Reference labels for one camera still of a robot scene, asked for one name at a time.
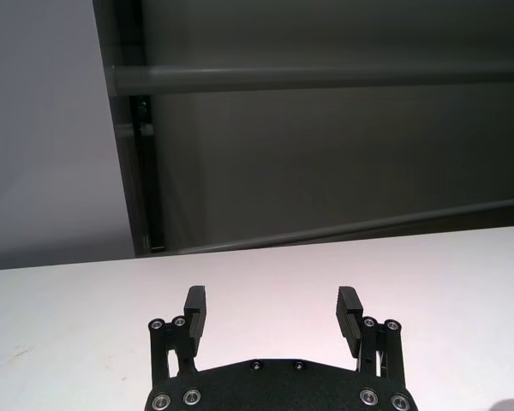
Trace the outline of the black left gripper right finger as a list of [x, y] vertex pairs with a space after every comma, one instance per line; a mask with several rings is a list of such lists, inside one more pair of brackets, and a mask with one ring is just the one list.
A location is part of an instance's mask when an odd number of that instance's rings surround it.
[[336, 316], [356, 371], [362, 375], [404, 381], [401, 324], [394, 319], [379, 323], [365, 316], [363, 305], [353, 287], [338, 288]]

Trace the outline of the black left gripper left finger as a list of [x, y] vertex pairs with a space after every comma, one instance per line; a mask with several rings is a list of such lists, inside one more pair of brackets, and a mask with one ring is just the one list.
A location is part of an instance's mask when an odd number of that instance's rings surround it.
[[195, 285], [188, 290], [182, 315], [168, 323], [163, 319], [152, 319], [148, 323], [153, 382], [170, 379], [170, 351], [176, 354], [179, 375], [197, 373], [194, 359], [198, 354], [205, 321], [206, 289], [203, 285]]

